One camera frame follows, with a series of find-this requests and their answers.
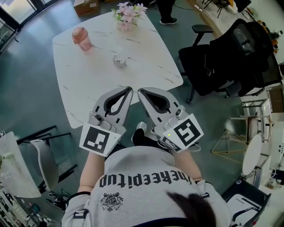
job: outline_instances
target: armrest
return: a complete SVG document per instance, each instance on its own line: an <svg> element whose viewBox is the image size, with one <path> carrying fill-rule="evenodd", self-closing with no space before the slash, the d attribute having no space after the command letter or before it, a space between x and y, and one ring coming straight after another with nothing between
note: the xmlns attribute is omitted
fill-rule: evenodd
<svg viewBox="0 0 284 227"><path fill-rule="evenodd" d="M192 26L192 30L195 33L212 33L213 29L211 27L209 27L208 25L204 25L204 24L196 24Z"/></svg>

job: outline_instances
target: floor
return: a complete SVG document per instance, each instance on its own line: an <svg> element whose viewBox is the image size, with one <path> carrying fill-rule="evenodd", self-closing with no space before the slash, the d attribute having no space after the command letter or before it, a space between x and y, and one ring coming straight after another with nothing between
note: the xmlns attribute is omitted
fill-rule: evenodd
<svg viewBox="0 0 284 227"><path fill-rule="evenodd" d="M101 14L110 12L117 3L101 3ZM184 0L177 0L176 5L189 8ZM160 15L157 9L150 8L148 17L156 27L160 36L168 47L173 59L178 59L178 50L191 46L196 34L191 26L203 24L198 12L173 8L172 16L178 18L173 26L159 24ZM72 129L69 126L64 106L61 100L55 73L52 39L64 30L87 20L90 17L79 18L73 9L73 0L61 0L48 8L29 22L18 34L19 43L12 41L0 56L0 131L13 131L16 136L23 137L33 132L57 125L52 134L71 132L71 136L56 138L51 141L51 148L64 172L74 164L78 164L75 172L63 182L59 183L57 193L63 188L70 194L75 193L79 186L79 178L84 167L87 152L79 149L79 138L82 128ZM213 36L206 34L201 43L208 43ZM229 116L243 114L239 98L225 99L224 94L213 93L204 97L195 94L190 105L185 103L191 85L187 78L184 84L170 92L175 95L189 113L194 113L205 135L199 140L202 150L193 153L203 177L211 182L218 192L223 193L240 175L241 165L233 163L210 153L214 143L224 132ZM125 122L127 132L121 144L132 146L130 137L140 121L147 121L138 103L132 105ZM244 132L245 124L233 125L237 133ZM20 146L30 171L39 184L41 178L32 169L28 156L28 146ZM36 199L19 200L37 204L40 212L57 222L60 222L63 212L55 207L49 207L45 199L48 193Z"/></svg>

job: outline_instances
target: table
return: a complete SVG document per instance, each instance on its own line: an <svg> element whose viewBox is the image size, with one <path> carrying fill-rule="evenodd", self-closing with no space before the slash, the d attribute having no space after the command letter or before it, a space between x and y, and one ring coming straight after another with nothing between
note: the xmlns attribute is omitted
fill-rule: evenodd
<svg viewBox="0 0 284 227"><path fill-rule="evenodd" d="M0 173L6 176L4 180L1 179L3 185L14 196L22 198L41 197L22 157L13 132L9 132L0 138L0 155L3 156L9 152L13 153L14 158L2 161Z"/></svg>
<svg viewBox="0 0 284 227"><path fill-rule="evenodd" d="M71 33L85 27L94 47L83 52L73 43ZM126 68L113 63L120 52L127 57ZM157 30L147 16L138 20L133 31L119 31L112 12L84 21L53 39L53 54L58 85L72 128L88 122L98 98L120 86L134 90L156 87L169 90L183 83L178 68Z"/></svg>
<svg viewBox="0 0 284 227"><path fill-rule="evenodd" d="M250 174L257 165L261 154L261 146L262 142L260 135L255 135L250 141L247 151L245 152L245 158L242 167L244 175Z"/></svg>

